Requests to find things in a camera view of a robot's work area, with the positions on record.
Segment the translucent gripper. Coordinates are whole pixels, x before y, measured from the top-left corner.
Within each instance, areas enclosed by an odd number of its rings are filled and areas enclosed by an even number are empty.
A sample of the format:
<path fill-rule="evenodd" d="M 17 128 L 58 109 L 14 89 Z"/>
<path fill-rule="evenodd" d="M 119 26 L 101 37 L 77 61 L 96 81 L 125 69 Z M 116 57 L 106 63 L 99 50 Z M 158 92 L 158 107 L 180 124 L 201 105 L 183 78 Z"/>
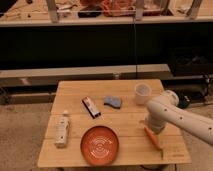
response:
<path fill-rule="evenodd" d="M 140 127 L 148 127 L 153 133 L 157 133 L 157 125 L 150 121 L 150 120 L 140 120 L 139 121 Z"/>

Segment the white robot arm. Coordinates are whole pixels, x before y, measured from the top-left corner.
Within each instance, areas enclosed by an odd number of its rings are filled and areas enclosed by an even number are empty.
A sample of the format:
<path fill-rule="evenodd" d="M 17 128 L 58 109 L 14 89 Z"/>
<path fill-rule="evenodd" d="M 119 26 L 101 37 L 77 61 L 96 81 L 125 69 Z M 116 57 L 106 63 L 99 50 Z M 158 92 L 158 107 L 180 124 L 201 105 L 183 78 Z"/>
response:
<path fill-rule="evenodd" d="M 178 104 L 179 98 L 171 90 L 163 91 L 159 96 L 148 100 L 147 126 L 159 134 L 164 130 L 166 123 L 171 123 L 213 146 L 213 119 L 183 110 Z"/>

